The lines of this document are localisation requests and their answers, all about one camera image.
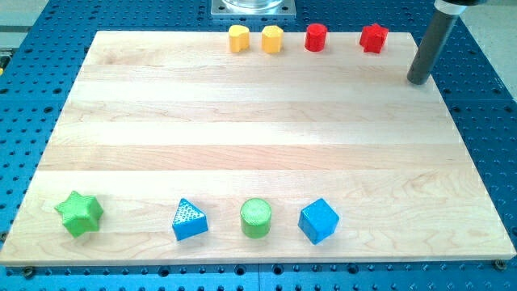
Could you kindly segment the white tool mount collar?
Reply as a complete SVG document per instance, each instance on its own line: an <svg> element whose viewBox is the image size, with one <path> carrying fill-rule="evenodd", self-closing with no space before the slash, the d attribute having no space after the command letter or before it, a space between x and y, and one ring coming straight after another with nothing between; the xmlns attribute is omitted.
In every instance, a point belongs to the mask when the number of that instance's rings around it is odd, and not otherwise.
<svg viewBox="0 0 517 291"><path fill-rule="evenodd" d="M434 0L434 7L447 15L461 15L468 7L486 2L487 0Z"/></svg>

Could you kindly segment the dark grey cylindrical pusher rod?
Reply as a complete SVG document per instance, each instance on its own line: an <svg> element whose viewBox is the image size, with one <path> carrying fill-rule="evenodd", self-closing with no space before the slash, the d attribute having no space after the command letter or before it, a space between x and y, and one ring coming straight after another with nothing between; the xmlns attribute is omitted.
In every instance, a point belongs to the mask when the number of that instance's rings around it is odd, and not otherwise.
<svg viewBox="0 0 517 291"><path fill-rule="evenodd" d="M431 71L439 60L439 55L457 20L458 15L449 15L441 11L433 14L406 75L409 82L422 85L431 76Z"/></svg>

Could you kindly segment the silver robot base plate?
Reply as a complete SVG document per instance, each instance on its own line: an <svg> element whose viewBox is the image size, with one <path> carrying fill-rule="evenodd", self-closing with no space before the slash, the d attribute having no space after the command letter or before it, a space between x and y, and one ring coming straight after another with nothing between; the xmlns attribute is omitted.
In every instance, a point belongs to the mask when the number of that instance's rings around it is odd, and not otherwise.
<svg viewBox="0 0 517 291"><path fill-rule="evenodd" d="M211 15L216 18L296 16L294 0L212 0Z"/></svg>

